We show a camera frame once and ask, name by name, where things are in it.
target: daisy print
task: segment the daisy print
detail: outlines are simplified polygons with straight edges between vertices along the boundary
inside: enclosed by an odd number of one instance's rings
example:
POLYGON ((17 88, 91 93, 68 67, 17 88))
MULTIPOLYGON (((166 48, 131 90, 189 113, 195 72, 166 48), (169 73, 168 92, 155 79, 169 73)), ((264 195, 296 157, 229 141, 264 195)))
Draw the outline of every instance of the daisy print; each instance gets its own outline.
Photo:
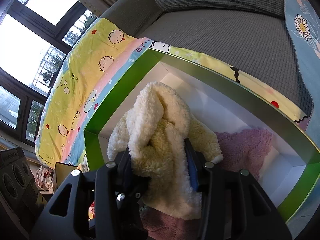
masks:
POLYGON ((302 38, 307 41, 311 40, 310 29, 308 28, 307 20, 302 18, 300 14, 297 14, 294 18, 294 25, 302 38))

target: cream fleece jacket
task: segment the cream fleece jacket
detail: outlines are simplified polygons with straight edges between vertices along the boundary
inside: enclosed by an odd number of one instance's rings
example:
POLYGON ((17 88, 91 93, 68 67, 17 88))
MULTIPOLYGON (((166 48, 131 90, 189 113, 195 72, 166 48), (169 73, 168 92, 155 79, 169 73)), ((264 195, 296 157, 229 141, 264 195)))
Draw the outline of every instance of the cream fleece jacket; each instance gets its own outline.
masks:
POLYGON ((175 218, 201 217, 201 194, 190 186, 184 139, 207 161, 223 160, 217 136, 190 112, 178 93, 163 83, 149 83, 115 126, 108 158, 129 146, 133 172, 151 177, 146 205, 175 218))

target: pink fleece fabric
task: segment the pink fleece fabric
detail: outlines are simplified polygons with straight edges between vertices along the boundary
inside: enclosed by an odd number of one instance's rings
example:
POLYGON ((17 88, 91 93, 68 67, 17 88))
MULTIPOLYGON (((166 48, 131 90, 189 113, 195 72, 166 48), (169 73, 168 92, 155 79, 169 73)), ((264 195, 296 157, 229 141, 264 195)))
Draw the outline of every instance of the pink fleece fabric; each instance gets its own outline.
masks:
POLYGON ((216 132, 223 155, 218 165, 227 171, 247 169, 259 180, 264 158, 270 152, 273 134, 265 129, 245 129, 239 133, 216 132))
MULTIPOLYGON (((258 180, 264 158, 271 150, 273 134, 255 128, 233 134, 216 132, 216 135, 223 155, 219 166, 228 171, 247 169, 258 180)), ((155 240, 194 240, 200 224, 200 219, 176 219, 153 208, 143 211, 141 220, 155 240)))

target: black speaker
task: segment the black speaker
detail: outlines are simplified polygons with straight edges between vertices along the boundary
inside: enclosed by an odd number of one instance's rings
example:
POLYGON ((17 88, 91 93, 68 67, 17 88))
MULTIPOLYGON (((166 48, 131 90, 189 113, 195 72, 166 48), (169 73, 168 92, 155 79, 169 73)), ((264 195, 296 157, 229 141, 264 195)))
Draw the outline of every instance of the black speaker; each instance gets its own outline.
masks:
POLYGON ((45 204, 23 150, 0 151, 0 236, 28 239, 45 204))

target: open box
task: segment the open box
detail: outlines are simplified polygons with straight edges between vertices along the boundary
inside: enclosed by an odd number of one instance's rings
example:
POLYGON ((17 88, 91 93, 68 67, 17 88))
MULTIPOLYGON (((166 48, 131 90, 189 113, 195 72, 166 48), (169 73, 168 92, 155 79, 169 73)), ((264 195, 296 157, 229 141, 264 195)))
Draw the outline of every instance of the open box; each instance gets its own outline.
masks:
POLYGON ((147 49, 113 86, 84 130, 90 170, 108 161, 108 139, 149 82, 175 89, 195 117, 212 131, 260 127, 274 134, 260 170, 262 188, 289 220, 312 191, 320 174, 320 153, 307 135, 273 105, 241 84, 196 63, 147 49))

